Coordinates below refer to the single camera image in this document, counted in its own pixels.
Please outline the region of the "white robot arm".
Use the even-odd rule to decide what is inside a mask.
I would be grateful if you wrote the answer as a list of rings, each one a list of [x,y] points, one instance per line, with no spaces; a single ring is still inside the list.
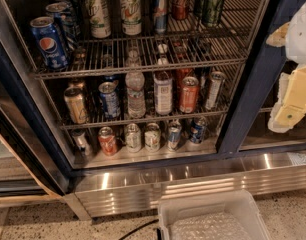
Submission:
[[[270,113],[268,128],[285,133],[306,114],[306,1],[292,19],[276,29],[266,40],[273,47],[284,47],[286,58],[297,64],[279,78],[278,101]]]

